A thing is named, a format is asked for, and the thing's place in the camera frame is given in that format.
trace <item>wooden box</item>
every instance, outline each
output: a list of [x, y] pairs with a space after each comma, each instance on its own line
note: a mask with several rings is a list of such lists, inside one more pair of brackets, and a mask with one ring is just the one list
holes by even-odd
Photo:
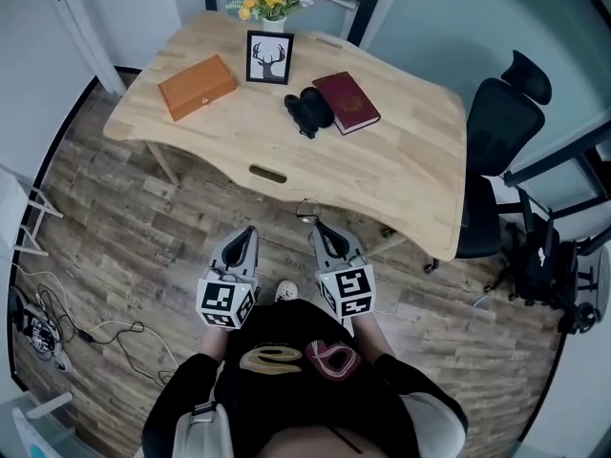
[[159, 83], [161, 95], [177, 121], [236, 89], [236, 80], [218, 54]]

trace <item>shoe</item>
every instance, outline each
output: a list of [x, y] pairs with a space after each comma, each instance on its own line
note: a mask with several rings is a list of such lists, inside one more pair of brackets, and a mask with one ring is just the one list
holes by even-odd
[[281, 281], [276, 289], [276, 301], [294, 301], [298, 296], [297, 285], [290, 280]]

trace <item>black office chair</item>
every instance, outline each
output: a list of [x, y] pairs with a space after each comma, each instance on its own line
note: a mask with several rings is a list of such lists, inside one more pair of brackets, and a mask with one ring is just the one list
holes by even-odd
[[[460, 236], [456, 257], [485, 258], [498, 253], [499, 214], [520, 213], [528, 204], [525, 193], [520, 202], [496, 205], [495, 193], [485, 178], [503, 173], [517, 153], [541, 130], [545, 115], [526, 94], [541, 103], [549, 102], [552, 87], [545, 73], [526, 56], [514, 52], [512, 67], [503, 74], [512, 86], [496, 78], [482, 82], [475, 94], [467, 120], [467, 175]], [[439, 260], [424, 267], [431, 273]]]

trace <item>person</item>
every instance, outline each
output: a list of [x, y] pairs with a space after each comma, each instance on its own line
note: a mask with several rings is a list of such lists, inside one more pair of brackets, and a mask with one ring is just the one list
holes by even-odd
[[454, 458], [468, 429], [462, 408], [395, 358], [373, 314], [352, 318], [352, 337], [297, 295], [283, 281], [276, 301], [254, 307], [242, 329], [206, 330], [151, 410], [144, 456], [173, 456], [177, 422], [214, 387], [230, 452], [198, 456]]

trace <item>book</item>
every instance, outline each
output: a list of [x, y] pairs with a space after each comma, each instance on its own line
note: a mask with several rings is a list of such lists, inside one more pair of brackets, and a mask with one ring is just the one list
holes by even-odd
[[363, 129], [380, 120], [381, 115], [348, 72], [314, 80], [314, 86], [335, 114], [335, 125], [343, 135]]

